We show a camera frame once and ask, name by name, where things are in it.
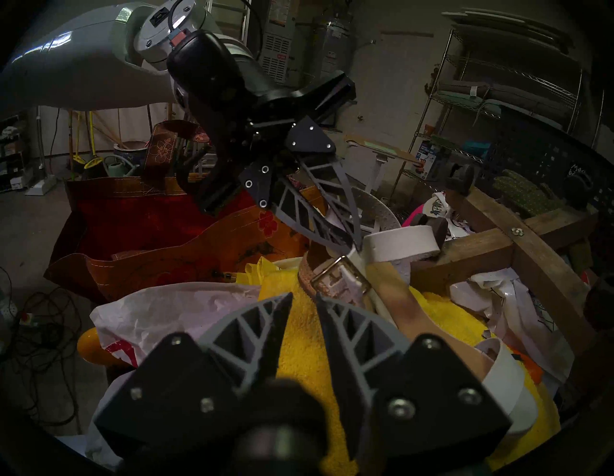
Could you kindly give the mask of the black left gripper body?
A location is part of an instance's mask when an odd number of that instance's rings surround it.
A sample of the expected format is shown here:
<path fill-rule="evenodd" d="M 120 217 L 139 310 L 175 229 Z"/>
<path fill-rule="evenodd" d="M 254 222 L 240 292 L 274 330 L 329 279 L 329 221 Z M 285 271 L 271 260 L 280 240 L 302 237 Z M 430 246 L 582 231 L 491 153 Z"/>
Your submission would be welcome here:
<path fill-rule="evenodd" d="M 281 196 L 277 176 L 315 165 L 334 163 L 336 146 L 320 123 L 356 98 L 355 84 L 334 72 L 290 91 L 265 85 L 255 73 L 228 81 L 210 76 L 182 89 L 187 109 L 209 136 L 217 163 L 198 187 L 186 184 L 203 213 L 218 214 L 231 197 L 247 191 L 254 202 L 270 208 Z"/>

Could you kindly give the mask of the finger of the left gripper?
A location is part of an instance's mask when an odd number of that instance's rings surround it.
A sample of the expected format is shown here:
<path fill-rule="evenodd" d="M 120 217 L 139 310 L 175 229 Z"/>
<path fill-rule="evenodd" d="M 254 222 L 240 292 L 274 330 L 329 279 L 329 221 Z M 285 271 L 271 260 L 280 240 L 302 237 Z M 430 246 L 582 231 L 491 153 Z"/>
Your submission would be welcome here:
<path fill-rule="evenodd" d="M 238 174 L 240 185 L 256 205 L 282 223 L 337 254 L 348 254 L 353 241 L 347 232 L 329 223 L 272 161 L 254 161 Z"/>
<path fill-rule="evenodd" d="M 296 159 L 300 170 L 304 171 L 316 186 L 321 196 L 338 218 L 341 227 L 324 220 L 324 226 L 335 237 L 335 246 L 340 250 L 355 247 L 362 249 L 359 207 L 355 200 L 349 179 L 337 156 L 334 141 L 309 116 L 288 120 L 285 147 Z"/>

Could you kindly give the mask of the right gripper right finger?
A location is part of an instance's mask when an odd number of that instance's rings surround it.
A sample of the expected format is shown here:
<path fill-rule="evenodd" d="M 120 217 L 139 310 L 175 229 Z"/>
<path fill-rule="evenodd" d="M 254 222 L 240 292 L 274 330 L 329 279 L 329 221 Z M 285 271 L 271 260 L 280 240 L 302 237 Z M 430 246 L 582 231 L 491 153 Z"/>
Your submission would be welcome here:
<path fill-rule="evenodd" d="M 511 421 L 440 337 L 413 341 L 366 309 L 316 295 L 346 447 L 358 463 L 481 463 Z"/>

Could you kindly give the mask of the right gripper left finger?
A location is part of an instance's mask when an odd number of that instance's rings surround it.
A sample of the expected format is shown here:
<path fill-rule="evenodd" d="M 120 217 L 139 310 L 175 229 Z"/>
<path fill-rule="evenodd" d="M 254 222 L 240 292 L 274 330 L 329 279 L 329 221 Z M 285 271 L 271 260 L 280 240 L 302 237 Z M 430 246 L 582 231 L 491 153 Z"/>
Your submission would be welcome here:
<path fill-rule="evenodd" d="M 220 318 L 198 339 L 167 335 L 94 418 L 117 456 L 205 429 L 276 376 L 293 294 Z"/>

